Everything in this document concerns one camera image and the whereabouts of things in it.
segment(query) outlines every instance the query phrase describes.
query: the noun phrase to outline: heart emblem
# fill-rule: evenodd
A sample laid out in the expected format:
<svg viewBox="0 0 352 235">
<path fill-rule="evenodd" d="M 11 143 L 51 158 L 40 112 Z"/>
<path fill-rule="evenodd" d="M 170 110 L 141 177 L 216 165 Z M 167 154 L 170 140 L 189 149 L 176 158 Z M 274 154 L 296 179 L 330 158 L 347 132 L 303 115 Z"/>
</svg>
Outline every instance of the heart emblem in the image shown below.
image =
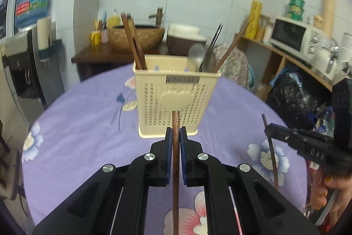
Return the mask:
<svg viewBox="0 0 352 235">
<path fill-rule="evenodd" d="M 160 104 L 169 113 L 172 111 L 182 111 L 192 104 L 193 96 L 188 92 L 168 91 L 161 95 Z"/>
</svg>

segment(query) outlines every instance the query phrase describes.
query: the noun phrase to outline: red label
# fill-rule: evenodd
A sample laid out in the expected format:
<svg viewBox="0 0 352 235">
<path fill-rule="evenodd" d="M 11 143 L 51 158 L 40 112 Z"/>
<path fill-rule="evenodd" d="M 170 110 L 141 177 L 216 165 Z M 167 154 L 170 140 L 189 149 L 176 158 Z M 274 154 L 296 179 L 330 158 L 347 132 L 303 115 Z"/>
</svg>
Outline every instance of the red label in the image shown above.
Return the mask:
<svg viewBox="0 0 352 235">
<path fill-rule="evenodd" d="M 26 12 L 29 10 L 29 1 L 26 1 L 24 3 L 21 3 L 16 7 L 16 16 L 19 16 L 20 14 Z"/>
</svg>

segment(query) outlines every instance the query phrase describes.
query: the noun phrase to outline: yellow cup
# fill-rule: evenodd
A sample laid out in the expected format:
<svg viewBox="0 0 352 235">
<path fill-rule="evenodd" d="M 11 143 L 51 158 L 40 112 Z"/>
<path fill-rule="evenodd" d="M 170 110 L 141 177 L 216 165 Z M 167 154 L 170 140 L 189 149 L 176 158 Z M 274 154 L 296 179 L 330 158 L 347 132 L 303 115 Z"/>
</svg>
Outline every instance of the yellow cup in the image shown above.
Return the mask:
<svg viewBox="0 0 352 235">
<path fill-rule="evenodd" d="M 92 46 L 98 46 L 101 44 L 100 30 L 95 30 L 90 33 L 90 43 Z"/>
</svg>

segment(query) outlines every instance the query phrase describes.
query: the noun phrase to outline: fingernail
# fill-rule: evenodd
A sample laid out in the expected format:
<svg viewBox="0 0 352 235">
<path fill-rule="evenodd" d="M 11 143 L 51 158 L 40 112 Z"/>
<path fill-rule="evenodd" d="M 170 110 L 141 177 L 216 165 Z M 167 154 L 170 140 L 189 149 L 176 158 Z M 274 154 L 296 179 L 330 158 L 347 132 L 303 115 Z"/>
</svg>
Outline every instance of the fingernail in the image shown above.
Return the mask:
<svg viewBox="0 0 352 235">
<path fill-rule="evenodd" d="M 333 180 L 333 177 L 331 175 L 328 175 L 327 177 L 325 177 L 324 182 L 325 184 L 329 184 L 332 182 L 332 180 Z"/>
</svg>

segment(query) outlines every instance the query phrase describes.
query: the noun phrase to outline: microwave knob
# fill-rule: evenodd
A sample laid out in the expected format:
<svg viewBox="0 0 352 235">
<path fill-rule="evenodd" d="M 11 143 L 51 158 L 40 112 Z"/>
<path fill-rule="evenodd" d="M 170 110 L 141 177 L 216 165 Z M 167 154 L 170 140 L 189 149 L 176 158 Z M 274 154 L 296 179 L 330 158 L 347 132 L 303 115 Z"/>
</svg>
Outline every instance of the microwave knob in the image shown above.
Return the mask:
<svg viewBox="0 0 352 235">
<path fill-rule="evenodd" d="M 308 53 L 309 53 L 309 54 L 314 54 L 314 53 L 315 53 L 315 47 L 314 47 L 314 46 L 310 46 L 310 47 L 308 48 Z"/>
<path fill-rule="evenodd" d="M 313 35 L 310 40 L 311 43 L 317 44 L 319 42 L 319 37 L 317 35 Z"/>
</svg>

